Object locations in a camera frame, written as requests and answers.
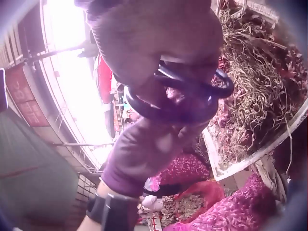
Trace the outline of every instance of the hand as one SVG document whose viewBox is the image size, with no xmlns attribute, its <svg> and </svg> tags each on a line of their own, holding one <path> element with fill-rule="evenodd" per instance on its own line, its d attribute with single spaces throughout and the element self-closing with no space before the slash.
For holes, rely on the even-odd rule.
<svg viewBox="0 0 308 231">
<path fill-rule="evenodd" d="M 144 101 L 169 105 L 164 87 L 153 77 L 160 60 L 184 64 L 184 70 L 175 68 L 199 81 L 210 82 L 215 74 L 223 34 L 211 0 L 75 0 L 75 4 L 85 9 L 116 80 Z"/>
<path fill-rule="evenodd" d="M 136 198 L 141 196 L 146 180 L 166 168 L 207 124 L 175 128 L 139 119 L 118 138 L 102 180 L 116 193 Z"/>
</svg>

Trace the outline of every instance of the green tarp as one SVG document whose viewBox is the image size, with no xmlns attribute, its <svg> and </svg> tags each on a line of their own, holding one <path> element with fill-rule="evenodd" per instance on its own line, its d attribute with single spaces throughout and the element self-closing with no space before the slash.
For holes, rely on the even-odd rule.
<svg viewBox="0 0 308 231">
<path fill-rule="evenodd" d="M 0 207 L 14 220 L 62 223 L 78 175 L 10 108 L 0 114 Z"/>
</svg>

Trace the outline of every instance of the black ring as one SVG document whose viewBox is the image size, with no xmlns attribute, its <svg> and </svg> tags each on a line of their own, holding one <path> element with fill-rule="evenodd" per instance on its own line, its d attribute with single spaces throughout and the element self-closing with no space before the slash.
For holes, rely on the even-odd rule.
<svg viewBox="0 0 308 231">
<path fill-rule="evenodd" d="M 212 85 L 201 82 L 192 82 L 190 79 L 185 78 L 177 71 L 171 70 L 169 67 L 166 67 L 163 63 L 159 65 L 158 70 L 172 80 L 182 81 L 182 84 L 185 87 L 193 85 L 193 92 L 196 96 L 203 97 L 204 95 L 211 95 L 219 99 L 225 99 L 229 97 L 234 91 L 234 84 L 232 80 L 221 69 L 217 69 L 215 74 L 217 77 L 224 81 L 225 88 L 214 87 Z"/>
<path fill-rule="evenodd" d="M 150 104 L 139 99 L 131 89 L 124 88 L 127 103 L 141 116 L 159 120 L 166 123 L 177 124 L 200 124 L 210 120 L 217 112 L 218 99 L 229 97 L 234 90 L 232 80 L 222 71 L 217 69 L 216 75 L 225 83 L 225 88 L 214 87 L 209 84 L 191 81 L 182 77 L 176 71 L 172 71 L 164 64 L 159 65 L 158 69 L 164 75 L 154 75 L 154 77 L 165 87 L 171 87 L 183 92 L 185 95 L 201 98 L 206 107 L 196 109 L 194 112 L 184 111 L 174 105 L 171 108 L 155 108 Z"/>
<path fill-rule="evenodd" d="M 142 101 L 136 95 L 132 94 L 128 87 L 124 88 L 124 94 L 127 103 L 141 116 L 155 121 L 175 124 L 201 124 L 216 114 L 218 109 L 218 99 L 210 97 L 209 106 L 204 109 L 196 109 L 194 112 L 183 111 L 174 106 L 168 109 L 159 109 Z"/>
</svg>

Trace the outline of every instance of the red banner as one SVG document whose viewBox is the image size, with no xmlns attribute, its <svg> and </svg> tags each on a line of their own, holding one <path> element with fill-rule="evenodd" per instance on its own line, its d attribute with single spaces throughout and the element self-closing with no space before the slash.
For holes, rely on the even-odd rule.
<svg viewBox="0 0 308 231">
<path fill-rule="evenodd" d="M 6 70 L 6 85 L 23 117 L 31 127 L 45 127 L 49 123 L 36 102 L 23 72 L 23 64 Z"/>
</svg>

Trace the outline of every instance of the bright light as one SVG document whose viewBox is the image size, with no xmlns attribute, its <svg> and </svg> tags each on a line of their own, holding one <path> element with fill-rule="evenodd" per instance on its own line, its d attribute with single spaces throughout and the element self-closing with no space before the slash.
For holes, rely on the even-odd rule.
<svg viewBox="0 0 308 231">
<path fill-rule="evenodd" d="M 49 0 L 48 10 L 55 48 L 74 47 L 85 41 L 83 11 L 74 6 L 73 0 Z M 111 142 L 106 126 L 96 83 L 92 80 L 87 60 L 78 58 L 80 51 L 57 55 L 57 78 L 68 108 L 85 138 L 80 143 L 102 144 Z M 96 149 L 92 153 L 100 164 L 106 161 L 110 148 Z"/>
</svg>

